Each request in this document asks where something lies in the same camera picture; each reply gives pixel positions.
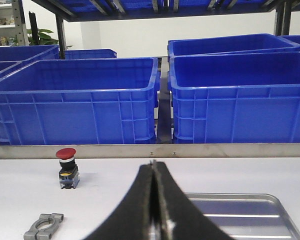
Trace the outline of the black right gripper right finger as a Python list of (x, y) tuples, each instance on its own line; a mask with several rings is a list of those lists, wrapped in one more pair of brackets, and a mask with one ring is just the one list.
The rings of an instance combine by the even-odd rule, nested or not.
[(157, 236), (161, 240), (231, 240), (188, 199), (167, 165), (152, 164), (157, 187)]

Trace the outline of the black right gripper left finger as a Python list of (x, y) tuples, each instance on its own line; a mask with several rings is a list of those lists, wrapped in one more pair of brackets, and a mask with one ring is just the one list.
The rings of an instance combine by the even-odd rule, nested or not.
[(134, 182), (121, 202), (86, 239), (148, 240), (151, 226), (152, 180), (152, 166), (141, 165)]

